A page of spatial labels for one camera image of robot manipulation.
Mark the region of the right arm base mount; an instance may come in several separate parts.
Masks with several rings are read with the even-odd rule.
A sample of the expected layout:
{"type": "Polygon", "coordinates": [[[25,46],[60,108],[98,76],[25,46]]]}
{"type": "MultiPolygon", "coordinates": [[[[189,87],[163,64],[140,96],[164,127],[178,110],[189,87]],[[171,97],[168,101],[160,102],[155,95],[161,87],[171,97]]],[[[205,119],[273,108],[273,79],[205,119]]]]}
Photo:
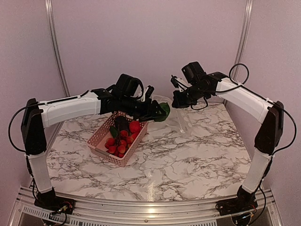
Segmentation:
{"type": "Polygon", "coordinates": [[[246,202],[240,198],[231,198],[220,200],[216,203],[215,208],[221,216],[235,214],[247,210],[255,210],[258,207],[257,200],[253,198],[250,202],[246,202]]]}

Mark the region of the pink perforated plastic basket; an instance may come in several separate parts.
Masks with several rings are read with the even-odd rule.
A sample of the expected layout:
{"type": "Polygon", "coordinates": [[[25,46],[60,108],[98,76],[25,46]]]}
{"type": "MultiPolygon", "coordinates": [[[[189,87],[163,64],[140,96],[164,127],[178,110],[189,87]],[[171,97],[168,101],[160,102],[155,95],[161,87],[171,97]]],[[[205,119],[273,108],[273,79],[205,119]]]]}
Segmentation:
{"type": "Polygon", "coordinates": [[[125,113],[112,114],[87,141],[91,152],[124,167],[147,132],[148,122],[134,121],[125,113]]]}

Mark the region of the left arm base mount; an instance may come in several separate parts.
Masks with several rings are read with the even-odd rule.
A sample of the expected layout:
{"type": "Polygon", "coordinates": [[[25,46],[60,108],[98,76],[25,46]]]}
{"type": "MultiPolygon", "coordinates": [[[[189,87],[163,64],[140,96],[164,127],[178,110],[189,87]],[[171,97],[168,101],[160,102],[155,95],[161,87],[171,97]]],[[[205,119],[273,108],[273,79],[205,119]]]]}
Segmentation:
{"type": "Polygon", "coordinates": [[[66,213],[72,214],[75,200],[60,196],[39,196],[35,199],[35,206],[52,211],[53,214],[66,213]]]}

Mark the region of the green toy pepper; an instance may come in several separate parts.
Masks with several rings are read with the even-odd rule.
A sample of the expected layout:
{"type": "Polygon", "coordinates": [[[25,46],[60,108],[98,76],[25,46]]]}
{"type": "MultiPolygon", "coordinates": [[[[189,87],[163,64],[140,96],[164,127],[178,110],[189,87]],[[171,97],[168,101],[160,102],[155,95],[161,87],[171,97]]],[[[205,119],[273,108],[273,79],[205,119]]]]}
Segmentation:
{"type": "Polygon", "coordinates": [[[165,121],[170,114],[170,106],[167,102],[162,102],[159,105],[161,107],[160,116],[154,119],[155,122],[165,121]]]}

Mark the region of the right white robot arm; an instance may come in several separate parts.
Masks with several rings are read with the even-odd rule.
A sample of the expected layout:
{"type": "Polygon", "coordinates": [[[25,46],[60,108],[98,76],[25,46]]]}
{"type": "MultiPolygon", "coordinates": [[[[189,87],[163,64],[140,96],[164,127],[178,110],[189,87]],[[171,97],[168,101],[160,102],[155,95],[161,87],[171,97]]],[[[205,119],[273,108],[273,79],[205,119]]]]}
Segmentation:
{"type": "Polygon", "coordinates": [[[283,133],[283,104],[260,96],[244,83],[234,81],[229,74],[206,73],[199,62],[187,64],[182,68],[182,73],[184,79],[174,75],[171,77],[171,83],[176,89],[173,92],[173,108],[193,107],[200,99],[216,96],[243,110],[258,124],[251,165],[233,200],[233,207],[243,211],[251,204],[251,197],[259,189],[271,166],[274,151],[283,133]]]}

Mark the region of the clear zip top bag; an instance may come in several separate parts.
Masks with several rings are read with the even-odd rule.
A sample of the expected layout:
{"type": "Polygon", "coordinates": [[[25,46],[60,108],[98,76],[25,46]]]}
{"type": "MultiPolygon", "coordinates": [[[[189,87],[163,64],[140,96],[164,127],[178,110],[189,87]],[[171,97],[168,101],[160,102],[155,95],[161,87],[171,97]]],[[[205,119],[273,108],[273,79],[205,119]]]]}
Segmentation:
{"type": "Polygon", "coordinates": [[[192,122],[183,109],[173,108],[172,100],[168,97],[152,95],[152,99],[156,100],[159,104],[166,103],[170,107],[170,113],[164,121],[159,122],[160,124],[176,130],[185,137],[191,135],[193,131],[192,122]]]}

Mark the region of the purple toy eggplant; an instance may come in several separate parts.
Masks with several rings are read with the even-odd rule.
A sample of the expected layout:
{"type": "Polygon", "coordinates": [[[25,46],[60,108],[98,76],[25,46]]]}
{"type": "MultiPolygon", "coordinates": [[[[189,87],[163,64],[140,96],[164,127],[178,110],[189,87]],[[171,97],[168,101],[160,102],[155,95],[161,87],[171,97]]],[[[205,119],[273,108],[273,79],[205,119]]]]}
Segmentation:
{"type": "Polygon", "coordinates": [[[127,131],[129,132],[129,121],[127,120],[127,118],[125,116],[117,116],[114,120],[115,123],[115,127],[117,130],[119,131],[127,131]]]}

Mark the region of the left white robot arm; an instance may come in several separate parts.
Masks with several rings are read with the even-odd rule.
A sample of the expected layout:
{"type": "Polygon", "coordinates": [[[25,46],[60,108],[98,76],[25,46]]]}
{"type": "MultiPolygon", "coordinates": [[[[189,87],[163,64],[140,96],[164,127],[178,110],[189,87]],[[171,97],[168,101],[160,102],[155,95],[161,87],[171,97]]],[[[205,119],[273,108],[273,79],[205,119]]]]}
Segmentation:
{"type": "Polygon", "coordinates": [[[37,201],[54,210],[60,200],[51,184],[46,163],[47,141],[44,129],[54,124],[87,115],[124,112],[139,121],[166,116],[159,103],[151,99],[154,88],[143,87],[138,78],[120,75],[108,88],[88,90],[77,96],[51,101],[32,98],[24,108],[21,133],[29,171],[38,190],[37,201]]]}

